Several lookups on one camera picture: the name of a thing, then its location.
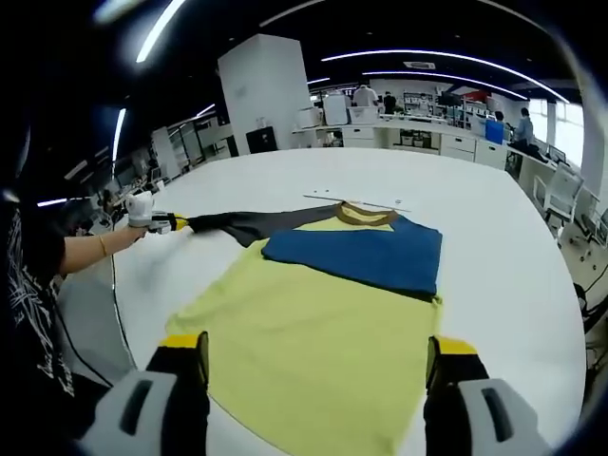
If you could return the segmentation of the person's left hand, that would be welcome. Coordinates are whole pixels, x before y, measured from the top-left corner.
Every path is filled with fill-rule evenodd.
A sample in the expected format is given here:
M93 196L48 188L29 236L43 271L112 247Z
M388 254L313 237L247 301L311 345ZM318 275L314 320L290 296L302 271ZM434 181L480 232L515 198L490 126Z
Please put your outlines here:
M119 230L119 234L121 235L122 243L126 246L129 246L139 240L140 238L144 238L146 233L148 232L147 226L132 226L130 224L125 225L123 228Z

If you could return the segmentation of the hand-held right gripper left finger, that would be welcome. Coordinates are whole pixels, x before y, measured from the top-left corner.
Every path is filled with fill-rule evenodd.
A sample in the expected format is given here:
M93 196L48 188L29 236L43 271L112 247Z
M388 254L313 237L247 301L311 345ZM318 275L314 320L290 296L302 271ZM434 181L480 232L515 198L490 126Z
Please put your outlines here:
M204 455L209 336L172 335L146 370L133 370L99 401L79 441L84 455Z

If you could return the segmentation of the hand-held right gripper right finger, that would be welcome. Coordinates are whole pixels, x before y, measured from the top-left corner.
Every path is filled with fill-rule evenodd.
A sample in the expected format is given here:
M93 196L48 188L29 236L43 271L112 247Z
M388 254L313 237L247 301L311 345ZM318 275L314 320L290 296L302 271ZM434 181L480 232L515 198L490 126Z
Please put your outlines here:
M547 455L535 410L461 339L428 339L428 455Z

